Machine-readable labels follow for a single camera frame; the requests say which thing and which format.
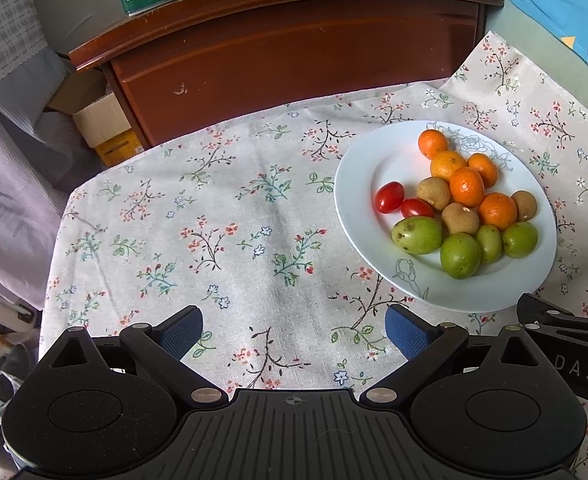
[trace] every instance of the blue gripper pad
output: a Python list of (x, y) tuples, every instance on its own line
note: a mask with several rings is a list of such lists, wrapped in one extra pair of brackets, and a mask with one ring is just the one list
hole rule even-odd
[(155, 326), (152, 339), (180, 361), (199, 341), (202, 330), (203, 316), (196, 306), (190, 305)]
[(437, 327), (400, 304), (388, 306), (385, 331), (388, 339), (408, 360), (415, 358), (441, 334)]

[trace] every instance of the cherry tomato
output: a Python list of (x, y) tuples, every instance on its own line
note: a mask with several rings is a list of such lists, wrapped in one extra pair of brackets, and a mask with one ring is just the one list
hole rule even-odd
[(401, 205), (401, 213), (405, 218), (410, 216), (430, 216), (434, 218), (434, 210), (425, 200), (408, 198)]
[(399, 182), (388, 182), (376, 192), (374, 207), (379, 213), (391, 213), (396, 211), (405, 197), (403, 185)]

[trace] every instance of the tablecloth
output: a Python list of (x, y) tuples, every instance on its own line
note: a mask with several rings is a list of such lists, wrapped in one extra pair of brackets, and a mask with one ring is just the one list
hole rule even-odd
[[(167, 98), (180, 105), (182, 97)], [(588, 110), (490, 33), (444, 84), (226, 121), (78, 188), (58, 232), (41, 353), (71, 325), (117, 334), (196, 304), (204, 331), (183, 361), (230, 394), (242, 386), (352, 387), (358, 395), (405, 361), (386, 339), (388, 303), (474, 334), (516, 322), (513, 308), (457, 314), (402, 294), (342, 232), (333, 200), (341, 157), (356, 136), (410, 119), (474, 128), (532, 170), (558, 231), (556, 262), (536, 293), (588, 316)], [(482, 143), (462, 149), (496, 156)], [(588, 435), (573, 469), (588, 478)]]

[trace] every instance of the yellow triangle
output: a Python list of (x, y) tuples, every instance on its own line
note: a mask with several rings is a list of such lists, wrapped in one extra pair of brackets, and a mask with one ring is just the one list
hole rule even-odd
[(575, 39), (576, 36), (565, 36), (564, 38), (561, 38), (561, 41), (565, 43), (569, 48), (574, 48)]

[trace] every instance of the crosshair symbol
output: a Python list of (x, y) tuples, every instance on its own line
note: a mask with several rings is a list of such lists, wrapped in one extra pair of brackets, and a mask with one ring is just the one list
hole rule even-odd
[(302, 403), (303, 399), (292, 395), (291, 397), (288, 397), (287, 399), (285, 399), (285, 402), (288, 403), (290, 406), (296, 406), (297, 404)]

